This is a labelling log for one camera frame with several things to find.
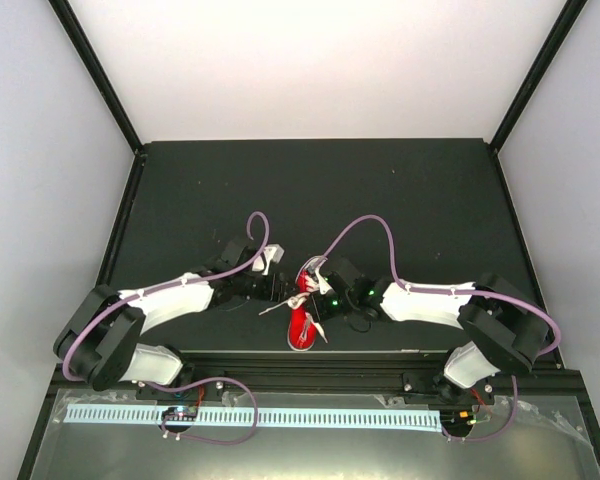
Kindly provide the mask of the white shoelace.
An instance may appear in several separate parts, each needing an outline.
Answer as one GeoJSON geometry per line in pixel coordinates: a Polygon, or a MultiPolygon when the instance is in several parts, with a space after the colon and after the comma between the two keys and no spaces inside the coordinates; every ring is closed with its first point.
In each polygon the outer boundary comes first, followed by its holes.
{"type": "Polygon", "coordinates": [[[324,329],[319,320],[318,300],[324,300],[327,293],[325,282],[321,280],[314,267],[305,265],[295,280],[297,291],[283,296],[283,299],[273,306],[258,313],[267,315],[282,307],[290,310],[290,322],[287,330],[289,347],[296,352],[310,350],[316,339],[321,337],[328,342],[324,329]]]}

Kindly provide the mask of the red canvas sneaker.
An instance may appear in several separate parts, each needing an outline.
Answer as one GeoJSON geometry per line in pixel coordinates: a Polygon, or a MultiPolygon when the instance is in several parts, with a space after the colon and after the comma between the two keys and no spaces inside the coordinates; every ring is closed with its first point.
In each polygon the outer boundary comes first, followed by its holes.
{"type": "Polygon", "coordinates": [[[323,327],[319,322],[314,321],[309,313],[308,301],[311,293],[306,288],[302,268],[296,277],[296,285],[300,287],[300,293],[287,301],[287,305],[291,309],[287,342],[289,347],[296,352],[310,350],[317,336],[320,336],[325,343],[328,342],[323,327]]]}

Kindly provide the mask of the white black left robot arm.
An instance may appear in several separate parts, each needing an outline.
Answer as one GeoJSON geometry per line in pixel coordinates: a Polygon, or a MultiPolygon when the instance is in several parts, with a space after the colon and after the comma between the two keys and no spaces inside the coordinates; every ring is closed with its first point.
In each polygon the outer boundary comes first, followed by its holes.
{"type": "Polygon", "coordinates": [[[247,238],[230,241],[205,264],[161,284],[116,291],[94,287],[53,344],[63,371],[95,391],[119,382],[157,384],[173,399],[194,388],[193,372],[168,346],[141,343],[147,331],[188,314],[216,308],[235,297],[281,303],[298,295],[296,282],[279,272],[278,244],[258,247],[247,238]]]}

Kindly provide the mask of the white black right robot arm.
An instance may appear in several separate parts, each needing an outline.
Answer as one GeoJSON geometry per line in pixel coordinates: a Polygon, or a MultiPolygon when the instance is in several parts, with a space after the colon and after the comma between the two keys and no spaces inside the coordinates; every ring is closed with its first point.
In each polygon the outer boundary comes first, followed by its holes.
{"type": "Polygon", "coordinates": [[[376,321],[421,322],[465,333],[465,345],[451,351],[434,377],[437,396],[456,403],[478,382],[498,373],[530,372],[551,350],[546,337],[554,321],[537,305],[517,298],[516,289],[497,275],[458,285],[371,279],[348,260],[315,259],[299,275],[306,297],[300,307],[321,332],[322,322],[357,315],[376,321]]]}

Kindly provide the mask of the left controller circuit board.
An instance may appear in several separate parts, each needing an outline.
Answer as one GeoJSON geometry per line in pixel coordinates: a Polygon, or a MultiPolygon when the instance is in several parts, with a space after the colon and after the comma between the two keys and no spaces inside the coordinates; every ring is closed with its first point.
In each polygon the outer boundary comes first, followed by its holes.
{"type": "Polygon", "coordinates": [[[189,406],[168,407],[162,414],[163,421],[185,421],[193,422],[197,417],[198,409],[189,406]]]}

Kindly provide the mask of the controller circuit board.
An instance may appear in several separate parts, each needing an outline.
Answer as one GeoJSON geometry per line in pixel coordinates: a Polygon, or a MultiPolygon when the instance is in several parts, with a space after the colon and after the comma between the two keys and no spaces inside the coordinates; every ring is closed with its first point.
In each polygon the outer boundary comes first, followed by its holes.
{"type": "Polygon", "coordinates": [[[163,421],[185,421],[193,422],[197,417],[198,409],[189,406],[168,407],[162,414],[163,421]]]}
{"type": "Polygon", "coordinates": [[[454,410],[442,414],[441,418],[445,423],[451,425],[475,425],[483,421],[483,418],[480,418],[478,413],[472,410],[454,410]]]}

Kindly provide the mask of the right controller circuit board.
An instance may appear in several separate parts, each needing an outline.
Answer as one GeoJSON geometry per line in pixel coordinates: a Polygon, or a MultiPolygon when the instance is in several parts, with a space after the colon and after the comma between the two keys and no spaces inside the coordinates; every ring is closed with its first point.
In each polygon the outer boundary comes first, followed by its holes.
{"type": "Polygon", "coordinates": [[[483,418],[480,418],[478,413],[472,410],[454,410],[442,414],[441,418],[445,423],[451,425],[475,425],[483,421],[483,418]]]}

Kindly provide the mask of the black front mounting rail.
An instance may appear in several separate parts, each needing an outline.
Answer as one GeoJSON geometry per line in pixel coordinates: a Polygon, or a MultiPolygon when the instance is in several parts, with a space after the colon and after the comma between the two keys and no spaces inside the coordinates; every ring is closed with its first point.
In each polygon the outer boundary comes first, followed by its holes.
{"type": "Polygon", "coordinates": [[[170,388],[205,378],[205,398],[216,401],[239,388],[256,393],[397,395],[408,404],[461,408],[479,400],[492,405],[497,395],[513,393],[512,380],[498,373],[462,390],[443,378],[447,356],[441,353],[214,353],[189,352],[170,388]]]}

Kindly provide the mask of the black frame rail left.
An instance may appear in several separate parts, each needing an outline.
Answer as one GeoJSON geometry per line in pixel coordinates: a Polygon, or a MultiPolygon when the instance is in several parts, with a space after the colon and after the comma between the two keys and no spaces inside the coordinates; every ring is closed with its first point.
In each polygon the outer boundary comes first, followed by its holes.
{"type": "MultiPolygon", "coordinates": [[[[110,281],[113,275],[115,264],[121,248],[121,242],[127,228],[129,217],[132,211],[133,203],[140,185],[141,177],[146,164],[146,148],[141,147],[134,152],[132,166],[128,175],[122,199],[118,207],[114,224],[106,245],[103,260],[97,275],[97,282],[110,281]]],[[[19,469],[17,480],[30,479],[33,473],[37,456],[44,439],[46,427],[51,418],[51,411],[60,388],[69,384],[61,375],[60,364],[54,367],[51,380],[43,398],[43,402],[37,417],[34,429],[32,431],[29,444],[27,446],[21,467],[19,469]]]]}

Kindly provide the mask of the black aluminium frame post left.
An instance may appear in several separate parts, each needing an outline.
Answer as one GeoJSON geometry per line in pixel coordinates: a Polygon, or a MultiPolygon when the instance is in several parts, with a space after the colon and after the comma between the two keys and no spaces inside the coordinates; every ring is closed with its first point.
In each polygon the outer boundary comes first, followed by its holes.
{"type": "Polygon", "coordinates": [[[140,140],[122,102],[119,99],[97,53],[84,31],[72,5],[67,0],[49,0],[53,12],[63,27],[74,50],[86,68],[102,100],[111,113],[118,129],[134,154],[144,151],[140,140]]]}

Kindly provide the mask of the black aluminium frame post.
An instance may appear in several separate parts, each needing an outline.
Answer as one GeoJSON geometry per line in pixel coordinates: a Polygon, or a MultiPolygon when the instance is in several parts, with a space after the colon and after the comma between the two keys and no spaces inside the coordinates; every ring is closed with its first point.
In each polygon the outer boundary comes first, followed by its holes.
{"type": "Polygon", "coordinates": [[[587,3],[587,0],[568,0],[562,6],[489,142],[490,150],[495,154],[501,152],[587,3]]]}
{"type": "Polygon", "coordinates": [[[119,99],[97,53],[84,31],[72,5],[67,0],[49,0],[53,12],[63,27],[74,50],[86,68],[102,100],[111,113],[118,129],[134,154],[144,151],[140,140],[122,102],[119,99]]]}

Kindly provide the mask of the black aluminium frame post right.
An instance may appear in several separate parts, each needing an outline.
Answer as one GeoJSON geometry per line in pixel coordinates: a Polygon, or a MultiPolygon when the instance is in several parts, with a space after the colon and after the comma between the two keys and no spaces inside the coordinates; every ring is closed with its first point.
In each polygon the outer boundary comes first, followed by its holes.
{"type": "Polygon", "coordinates": [[[587,0],[568,0],[562,6],[489,142],[490,150],[495,154],[501,152],[587,3],[587,0]]]}

